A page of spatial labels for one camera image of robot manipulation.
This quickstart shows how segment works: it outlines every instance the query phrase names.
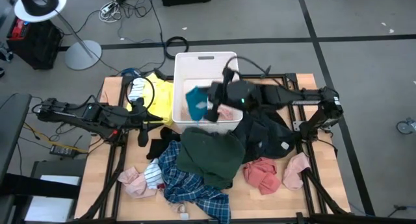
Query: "plaid shirt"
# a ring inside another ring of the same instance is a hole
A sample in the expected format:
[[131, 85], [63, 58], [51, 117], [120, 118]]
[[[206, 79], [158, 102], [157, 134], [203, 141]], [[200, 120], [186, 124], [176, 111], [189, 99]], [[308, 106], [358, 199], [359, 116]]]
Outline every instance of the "plaid shirt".
[[171, 203], [190, 201], [196, 203], [205, 213], [228, 224], [231, 218], [228, 195], [212, 186], [203, 184], [201, 176], [181, 171], [176, 166], [181, 143], [172, 141], [169, 147], [159, 157], [159, 167], [166, 183], [164, 198]]

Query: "white plastic bin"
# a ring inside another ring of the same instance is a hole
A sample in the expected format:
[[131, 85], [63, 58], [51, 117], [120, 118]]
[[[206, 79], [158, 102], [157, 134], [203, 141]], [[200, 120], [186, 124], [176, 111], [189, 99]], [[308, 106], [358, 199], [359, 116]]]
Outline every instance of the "white plastic bin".
[[[190, 118], [185, 118], [183, 114], [188, 111], [185, 94], [195, 86], [210, 86], [213, 81], [222, 82], [222, 70], [233, 56], [237, 55], [234, 52], [178, 53], [176, 55], [172, 119], [182, 131], [187, 127], [198, 127], [207, 132], [223, 134], [237, 127], [242, 119], [242, 112], [234, 108], [231, 109], [232, 120], [219, 120], [216, 123], [205, 119], [199, 122], [192, 121]], [[232, 60], [229, 67], [238, 71], [237, 59]], [[235, 75], [233, 80], [238, 80], [238, 75]]]

